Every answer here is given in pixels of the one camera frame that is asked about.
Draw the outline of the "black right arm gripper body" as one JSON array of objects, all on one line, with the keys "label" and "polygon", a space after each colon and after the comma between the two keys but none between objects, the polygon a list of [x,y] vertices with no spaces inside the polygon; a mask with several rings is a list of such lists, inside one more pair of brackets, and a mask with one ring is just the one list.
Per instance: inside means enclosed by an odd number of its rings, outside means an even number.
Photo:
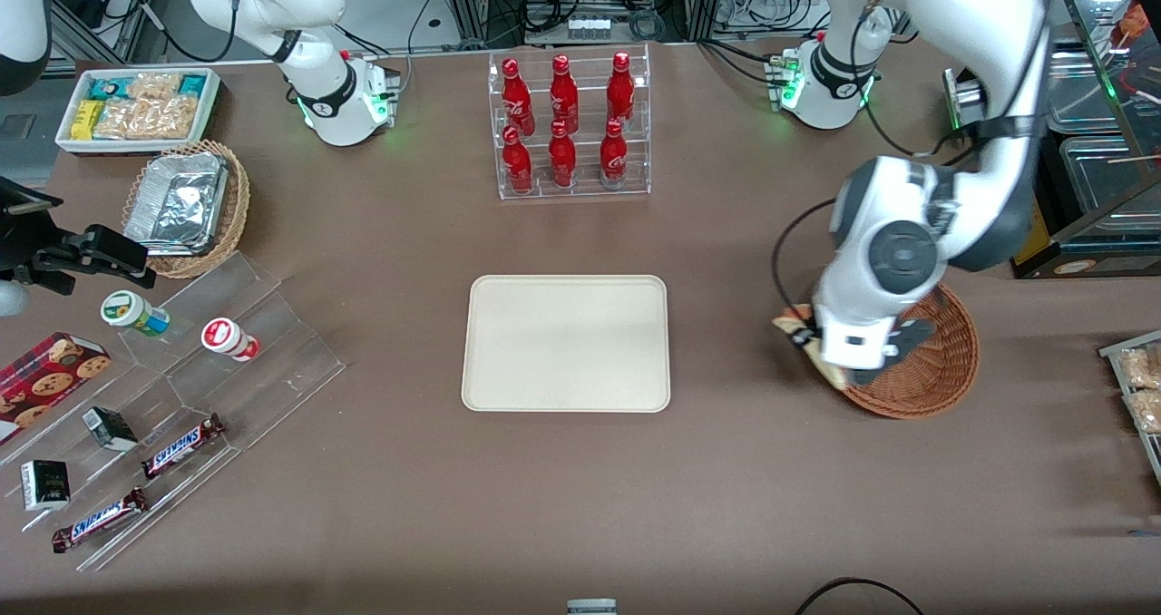
[{"label": "black right arm gripper body", "polygon": [[42,285],[55,294],[72,294],[75,277],[66,270],[82,265],[80,234],[55,225],[50,210],[62,198],[28,189],[1,178],[1,276],[28,288]]}]

